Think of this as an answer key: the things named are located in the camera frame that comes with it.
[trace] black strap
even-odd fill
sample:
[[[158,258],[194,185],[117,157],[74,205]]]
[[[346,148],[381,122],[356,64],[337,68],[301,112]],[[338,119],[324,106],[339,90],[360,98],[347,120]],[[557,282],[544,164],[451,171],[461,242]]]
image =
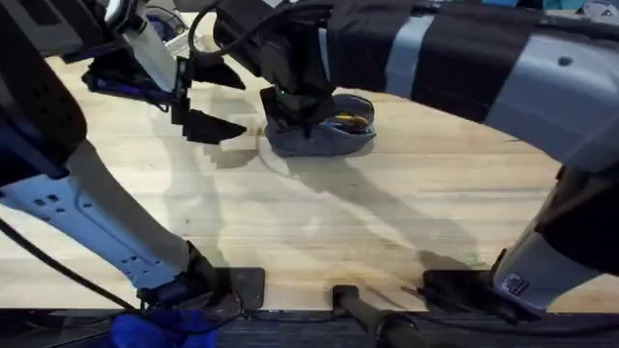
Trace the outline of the black strap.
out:
[[[482,123],[542,13],[446,3],[419,52],[411,100]]]
[[[332,84],[383,92],[394,39],[413,4],[411,0],[336,1],[327,29]]]

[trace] label sticker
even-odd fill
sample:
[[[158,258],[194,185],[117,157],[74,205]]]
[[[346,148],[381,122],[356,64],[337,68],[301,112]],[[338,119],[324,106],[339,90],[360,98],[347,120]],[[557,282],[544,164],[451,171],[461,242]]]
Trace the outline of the label sticker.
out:
[[[530,282],[517,274],[508,275],[501,283],[503,290],[514,296],[520,296],[530,285]]]

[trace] gray robot arm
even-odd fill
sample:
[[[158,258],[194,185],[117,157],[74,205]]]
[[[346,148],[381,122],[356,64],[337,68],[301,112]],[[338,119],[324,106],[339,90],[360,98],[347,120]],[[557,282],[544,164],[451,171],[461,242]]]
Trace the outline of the gray robot arm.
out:
[[[616,29],[565,19],[567,25],[590,25],[610,35],[561,32],[544,24],[562,18],[444,4],[433,14],[402,18],[396,31],[385,34],[371,31],[380,26],[372,25],[363,9],[360,5],[356,15],[368,20],[365,27],[351,18],[350,8],[342,11],[347,18],[338,17],[336,8],[330,20],[341,23],[319,30],[322,63],[332,83],[396,95],[484,124],[566,166],[538,216],[491,272],[428,271],[428,298],[517,321],[530,318],[526,312],[546,311],[559,296],[602,273],[618,275],[613,249],[619,240],[610,212],[615,205],[609,198],[617,192],[613,171],[619,162]],[[391,15],[398,18],[397,13],[393,8]],[[358,40],[362,35],[365,41]],[[382,56],[380,48],[370,49],[377,38],[392,42]],[[356,79],[355,68],[362,65],[347,61],[354,56],[371,66],[370,73],[377,72],[374,82]],[[480,296],[487,301],[471,300]]]
[[[93,2],[58,6],[42,1],[37,15],[23,4],[0,4],[1,26],[12,48],[11,55],[0,57],[0,204],[49,223],[98,254],[131,281],[147,304],[178,305],[204,295],[223,296],[229,288],[221,286],[221,274],[191,243],[154,220],[105,168],[86,140],[77,102],[42,56],[71,59],[76,52],[128,44],[143,72],[166,91],[170,86],[165,77],[176,74],[177,66],[161,40],[137,15],[129,23],[141,23],[143,30],[132,27],[124,31],[123,40],[113,41],[106,28],[111,24],[95,19],[94,9],[86,6]],[[44,31],[38,27],[46,25],[79,35],[41,40],[38,35]],[[160,64],[170,61],[174,64]],[[252,297],[261,302],[262,288],[256,289],[259,296]]]
[[[261,0],[223,2],[220,46],[257,21],[241,16],[244,7],[256,17],[278,11]],[[566,166],[547,205],[492,271],[430,270],[429,300],[517,321],[599,274],[619,275],[612,256],[619,240],[605,226],[619,162],[617,26],[460,2],[346,1],[310,25],[308,17],[281,24],[296,31],[265,31],[230,53],[276,85],[281,93],[268,102],[281,105],[289,125],[321,122],[312,109],[335,87],[364,89],[505,132]]]

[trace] blue glove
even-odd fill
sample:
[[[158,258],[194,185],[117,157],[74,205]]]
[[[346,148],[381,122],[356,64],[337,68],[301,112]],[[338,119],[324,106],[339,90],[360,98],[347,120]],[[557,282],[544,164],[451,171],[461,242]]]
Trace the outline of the blue glove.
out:
[[[200,310],[153,310],[148,317],[161,327],[182,331],[208,330]],[[215,333],[186,335],[166,330],[136,315],[120,315],[112,324],[112,345],[117,348],[214,348]]]

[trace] wooden tabletop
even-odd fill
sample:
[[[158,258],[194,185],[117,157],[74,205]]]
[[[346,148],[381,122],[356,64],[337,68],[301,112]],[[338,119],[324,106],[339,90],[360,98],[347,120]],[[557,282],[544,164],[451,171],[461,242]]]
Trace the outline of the wooden tabletop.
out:
[[[335,284],[354,283],[381,307],[424,309],[406,288],[427,269],[488,269],[524,229],[559,165],[509,136],[416,103],[374,102],[378,136],[358,154],[281,159],[263,136],[266,83],[194,84],[192,106],[248,131],[220,147],[187,142],[169,115],[89,93],[87,63],[50,65],[86,115],[88,137],[116,179],[160,223],[216,266],[267,272],[266,308],[326,309]],[[123,275],[44,223],[0,216],[75,271],[136,304]],[[0,238],[0,306],[114,307]],[[557,311],[619,311],[619,280],[601,276]]]

